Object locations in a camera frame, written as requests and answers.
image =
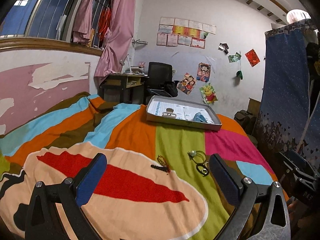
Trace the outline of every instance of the desk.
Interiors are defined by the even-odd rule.
[[[144,75],[134,75],[127,73],[113,73],[107,76],[107,78],[99,86],[98,95],[104,99],[104,93],[107,89],[113,89],[120,91],[120,103],[124,103],[124,95],[126,90],[129,90],[129,101],[132,103],[133,89],[135,87],[143,86],[143,101],[145,90],[147,88],[146,80],[149,78]]]

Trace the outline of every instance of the blue gripper pad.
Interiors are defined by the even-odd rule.
[[[214,178],[216,179],[219,187],[221,188],[228,203],[235,207],[238,206],[238,204],[240,203],[240,196],[241,196],[242,190],[240,190],[237,183],[231,177],[232,175],[235,175],[235,174],[229,173],[229,172],[233,173],[230,170],[232,168],[227,167],[225,162],[221,159],[221,157],[218,154],[213,154],[210,156],[209,168]]]
[[[102,153],[98,153],[90,164],[84,168],[87,169],[86,174],[76,188],[78,207],[88,203],[106,168],[107,158]]]

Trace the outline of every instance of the colorful bedsheet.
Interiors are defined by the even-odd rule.
[[[144,105],[114,106],[97,95],[76,95],[0,138],[0,215],[24,237],[34,184],[60,183],[102,152],[108,167],[83,210],[103,239],[213,239],[234,207],[214,178],[197,172],[188,151],[219,153],[256,183],[276,180],[243,129],[219,118],[218,132],[147,122]],[[169,175],[150,167],[158,155],[169,163]],[[58,210],[76,239],[61,205]]]

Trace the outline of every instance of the metal bolt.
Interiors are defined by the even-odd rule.
[[[250,178],[248,178],[248,177],[245,177],[245,178],[243,179],[243,181],[244,181],[244,183],[246,183],[246,184],[251,184],[251,183],[252,183],[252,179],[250,179]]]
[[[37,183],[36,183],[36,187],[41,187],[42,186],[42,181],[38,181]]]
[[[273,185],[274,185],[275,187],[281,187],[281,184],[280,184],[278,181],[274,181],[274,182],[273,182]]]
[[[65,183],[65,184],[71,184],[72,181],[73,181],[72,178],[66,178],[66,179],[64,180],[64,183]]]

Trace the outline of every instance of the family cartoon poster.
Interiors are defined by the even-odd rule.
[[[203,87],[200,87],[200,93],[203,97],[203,101],[206,104],[211,104],[214,101],[217,101],[216,92],[213,89],[211,83],[205,84]]]
[[[184,78],[181,82],[178,83],[177,89],[181,90],[185,94],[190,94],[191,90],[196,84],[196,80],[189,73],[184,75]]]
[[[199,63],[197,80],[208,82],[210,78],[211,65],[206,63]]]

